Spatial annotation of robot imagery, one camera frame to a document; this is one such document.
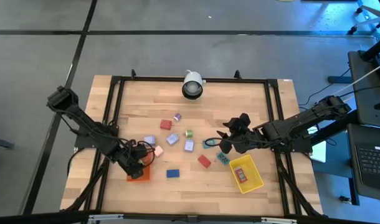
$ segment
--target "concrete floor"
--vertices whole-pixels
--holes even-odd
[[[0,0],[0,29],[81,30],[89,6],[85,0]],[[348,30],[364,19],[353,14],[357,7],[297,0],[106,0],[98,2],[90,29]],[[78,38],[0,35],[0,138],[16,143],[11,151],[0,148],[0,216],[19,211],[53,115],[45,107],[46,98],[64,84]],[[371,37],[88,36],[72,88],[85,106],[94,75],[129,75],[134,68],[138,75],[178,76],[190,69],[206,77],[232,77],[238,69],[247,78],[293,79],[298,102],[304,103],[327,85],[328,75],[348,68],[348,51],[366,50],[375,42]],[[342,86],[316,95],[311,104]],[[74,140],[62,124],[34,212],[59,209]],[[316,173],[316,181],[329,217],[380,222],[380,201],[362,198],[360,207],[345,205],[337,197],[346,193],[346,180]]]

